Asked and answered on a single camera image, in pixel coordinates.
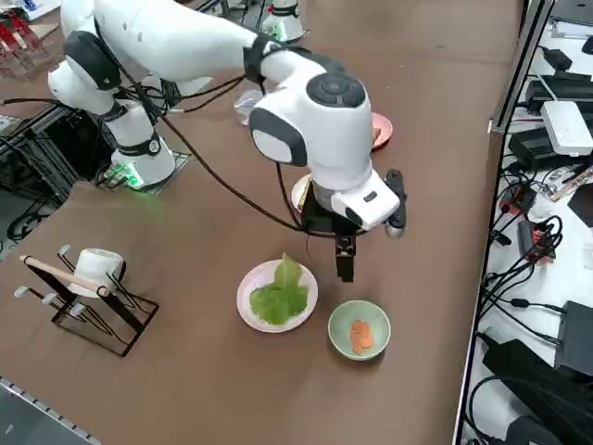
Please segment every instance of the pink plate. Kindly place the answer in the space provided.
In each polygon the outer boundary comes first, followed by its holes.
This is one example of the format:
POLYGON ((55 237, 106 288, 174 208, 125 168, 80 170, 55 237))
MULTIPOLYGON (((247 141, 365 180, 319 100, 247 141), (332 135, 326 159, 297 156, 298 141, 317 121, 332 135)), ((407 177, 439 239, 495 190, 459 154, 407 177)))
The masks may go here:
POLYGON ((251 304, 249 303, 251 292, 274 281, 274 272, 280 262, 280 260, 274 260, 260 264, 245 276, 237 290, 237 310, 239 311, 239 315, 241 315, 241 318, 243 318, 245 323, 261 332, 274 334, 295 329, 300 324, 305 323, 317 304, 317 281, 315 281, 315 277, 310 270, 300 264, 300 268, 303 270, 303 275, 300 277, 299 283, 309 289, 309 294, 307 295, 307 308, 305 308, 302 313, 296 317, 290 318, 281 326, 274 326, 260 320, 259 317, 251 311, 251 304))
POLYGON ((372 127, 381 130, 379 137, 377 137, 377 140, 374 141, 374 144, 372 145, 372 149, 377 150, 385 146, 387 142, 389 142, 389 139, 391 139, 391 135, 393 134, 393 125, 391 124, 391 121, 382 114, 373 113, 372 127))

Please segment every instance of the green bowl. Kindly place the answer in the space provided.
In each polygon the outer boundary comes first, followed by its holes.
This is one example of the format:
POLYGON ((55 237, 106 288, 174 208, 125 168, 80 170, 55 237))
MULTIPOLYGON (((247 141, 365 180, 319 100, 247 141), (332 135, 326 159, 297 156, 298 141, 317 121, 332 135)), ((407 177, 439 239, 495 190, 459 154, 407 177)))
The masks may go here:
POLYGON ((370 360, 379 355, 391 337, 391 324, 385 312, 376 304, 361 299, 347 301, 335 308, 327 324, 327 332, 335 348, 350 360, 370 360), (357 355, 352 350, 350 329, 352 322, 367 322, 374 336, 374 346, 357 355))

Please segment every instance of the orange plate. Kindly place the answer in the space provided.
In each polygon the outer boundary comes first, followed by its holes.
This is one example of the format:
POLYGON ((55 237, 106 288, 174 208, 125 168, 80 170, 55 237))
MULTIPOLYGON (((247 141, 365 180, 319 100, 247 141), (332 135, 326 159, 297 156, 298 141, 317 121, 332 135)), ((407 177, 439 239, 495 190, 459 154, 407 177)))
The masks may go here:
POLYGON ((393 125, 391 124, 391 121, 382 114, 373 113, 372 127, 381 130, 379 137, 377 137, 372 144, 372 150, 374 151, 387 145, 393 134, 393 125))

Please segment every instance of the orange food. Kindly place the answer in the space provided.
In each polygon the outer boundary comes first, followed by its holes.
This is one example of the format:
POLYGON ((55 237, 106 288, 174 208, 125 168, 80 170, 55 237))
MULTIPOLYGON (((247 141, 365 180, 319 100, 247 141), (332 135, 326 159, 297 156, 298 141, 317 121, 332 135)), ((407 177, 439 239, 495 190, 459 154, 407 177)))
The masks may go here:
POLYGON ((374 337, 369 324, 362 320, 352 322, 350 342, 352 343, 352 350, 357 355, 360 355, 362 350, 372 348, 374 346, 374 337))

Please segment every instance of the lettuce leaf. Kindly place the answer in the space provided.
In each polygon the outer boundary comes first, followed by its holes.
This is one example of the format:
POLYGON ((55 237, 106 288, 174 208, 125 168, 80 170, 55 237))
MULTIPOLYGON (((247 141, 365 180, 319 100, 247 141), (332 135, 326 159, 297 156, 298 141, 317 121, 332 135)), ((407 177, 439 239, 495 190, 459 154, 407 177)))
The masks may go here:
POLYGON ((282 325, 307 308, 309 290, 298 282, 303 271, 300 265, 283 255, 274 273, 274 282, 260 287, 249 296, 251 310, 269 324, 282 325))

